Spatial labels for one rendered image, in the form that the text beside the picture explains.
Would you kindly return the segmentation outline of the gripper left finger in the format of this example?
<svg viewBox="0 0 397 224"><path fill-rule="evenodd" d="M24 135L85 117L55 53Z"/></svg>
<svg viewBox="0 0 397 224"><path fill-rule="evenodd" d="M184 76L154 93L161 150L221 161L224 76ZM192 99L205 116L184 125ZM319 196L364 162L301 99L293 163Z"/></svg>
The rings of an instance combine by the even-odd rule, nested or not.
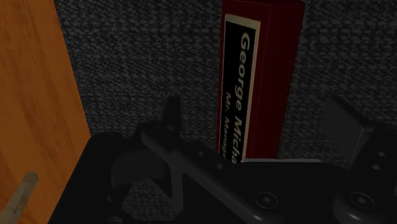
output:
<svg viewBox="0 0 397 224"><path fill-rule="evenodd" d="M158 122L130 139L114 132L91 137L48 224L134 224L122 211L130 184L159 179L174 206L171 224L284 224L278 195L238 185L229 161L180 136L181 103L170 97Z"/></svg>

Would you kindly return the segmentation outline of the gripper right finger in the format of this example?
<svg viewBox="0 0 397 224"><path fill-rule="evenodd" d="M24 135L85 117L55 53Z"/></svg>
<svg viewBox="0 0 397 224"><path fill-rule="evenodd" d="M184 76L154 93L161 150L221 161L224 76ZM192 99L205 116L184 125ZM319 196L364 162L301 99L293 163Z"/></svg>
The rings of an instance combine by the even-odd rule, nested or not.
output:
<svg viewBox="0 0 397 224"><path fill-rule="evenodd" d="M332 205L339 224L397 224L397 127L332 96L320 129L351 165Z"/></svg>

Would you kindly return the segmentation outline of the orange wooden cabinet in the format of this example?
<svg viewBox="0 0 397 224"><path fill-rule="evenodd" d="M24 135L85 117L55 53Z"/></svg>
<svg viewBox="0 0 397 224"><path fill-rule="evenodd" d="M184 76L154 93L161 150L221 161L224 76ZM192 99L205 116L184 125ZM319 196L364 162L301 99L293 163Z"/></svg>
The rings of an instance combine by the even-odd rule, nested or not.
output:
<svg viewBox="0 0 397 224"><path fill-rule="evenodd" d="M34 171L18 224L47 224L89 138L54 0L0 0L0 211Z"/></svg>

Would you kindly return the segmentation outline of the red robot stand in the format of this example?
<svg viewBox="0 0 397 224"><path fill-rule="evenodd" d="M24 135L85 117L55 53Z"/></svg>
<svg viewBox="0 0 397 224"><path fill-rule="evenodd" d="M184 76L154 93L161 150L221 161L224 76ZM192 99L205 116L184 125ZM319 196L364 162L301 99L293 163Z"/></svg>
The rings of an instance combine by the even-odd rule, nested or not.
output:
<svg viewBox="0 0 397 224"><path fill-rule="evenodd" d="M301 0L222 0L216 151L275 158L302 28Z"/></svg>

